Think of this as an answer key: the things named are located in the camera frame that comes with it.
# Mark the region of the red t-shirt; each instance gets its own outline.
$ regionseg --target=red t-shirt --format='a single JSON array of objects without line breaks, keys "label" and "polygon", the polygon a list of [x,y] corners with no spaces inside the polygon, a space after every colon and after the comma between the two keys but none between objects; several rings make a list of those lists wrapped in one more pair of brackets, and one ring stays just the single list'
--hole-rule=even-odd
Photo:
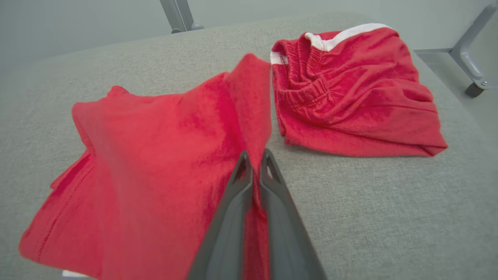
[{"label": "red t-shirt", "polygon": [[[240,153],[259,162],[271,133],[269,64],[246,55],[185,94],[136,96],[112,87],[77,103],[86,146],[53,184],[19,250],[98,279],[183,279]],[[266,215],[246,217],[246,279],[267,279]]]}]

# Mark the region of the red clothing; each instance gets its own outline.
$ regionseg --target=red clothing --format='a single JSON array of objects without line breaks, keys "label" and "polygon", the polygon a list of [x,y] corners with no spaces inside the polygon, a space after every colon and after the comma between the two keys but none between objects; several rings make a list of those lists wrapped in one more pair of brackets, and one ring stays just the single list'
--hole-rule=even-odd
[{"label": "red clothing", "polygon": [[[246,55],[185,93],[141,97],[113,87],[77,103],[86,146],[53,184],[19,250],[99,279],[183,279],[240,153],[255,172],[271,132],[269,64]],[[246,279],[268,278],[266,216],[254,179]]]},{"label": "red clothing", "polygon": [[448,147],[408,47],[383,24],[280,40],[271,63],[286,144],[349,156],[434,156]]}]

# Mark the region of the gray fabric surface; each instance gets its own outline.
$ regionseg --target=gray fabric surface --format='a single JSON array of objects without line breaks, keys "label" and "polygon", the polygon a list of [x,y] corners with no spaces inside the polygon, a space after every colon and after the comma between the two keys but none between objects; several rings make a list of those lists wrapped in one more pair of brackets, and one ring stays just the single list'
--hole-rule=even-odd
[{"label": "gray fabric surface", "polygon": [[[137,95],[182,93],[247,52],[269,61],[277,39],[369,22],[336,13],[283,18],[108,45],[33,63],[0,79],[0,279],[59,279],[17,244],[83,152],[70,110],[121,85]],[[288,147],[272,115],[273,151],[329,276],[496,279],[498,156],[449,90],[414,57],[436,98],[449,148],[435,158],[350,158]]]}]

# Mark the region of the white wall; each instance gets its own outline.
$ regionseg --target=white wall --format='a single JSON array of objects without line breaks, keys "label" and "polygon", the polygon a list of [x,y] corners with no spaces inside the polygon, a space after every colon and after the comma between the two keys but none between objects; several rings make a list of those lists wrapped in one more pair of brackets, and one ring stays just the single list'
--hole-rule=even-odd
[{"label": "white wall", "polygon": [[0,0],[0,65],[170,34],[159,0]]},{"label": "white wall", "polygon": [[[451,48],[491,1],[188,0],[208,28],[356,11],[397,29],[413,49]],[[0,0],[0,66],[170,33],[159,0]]]},{"label": "white wall", "polygon": [[205,27],[280,16],[333,11],[360,12],[396,29],[412,49],[452,48],[483,8],[492,1],[188,0],[194,20]]}]

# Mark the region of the gray floor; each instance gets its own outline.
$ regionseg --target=gray floor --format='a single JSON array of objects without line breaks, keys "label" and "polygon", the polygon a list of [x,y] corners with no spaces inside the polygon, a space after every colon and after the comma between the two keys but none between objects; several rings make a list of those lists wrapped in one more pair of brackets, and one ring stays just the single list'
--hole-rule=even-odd
[{"label": "gray floor", "polygon": [[476,98],[465,95],[472,80],[448,53],[419,54],[474,117],[490,140],[498,145],[498,91],[487,90]]}]

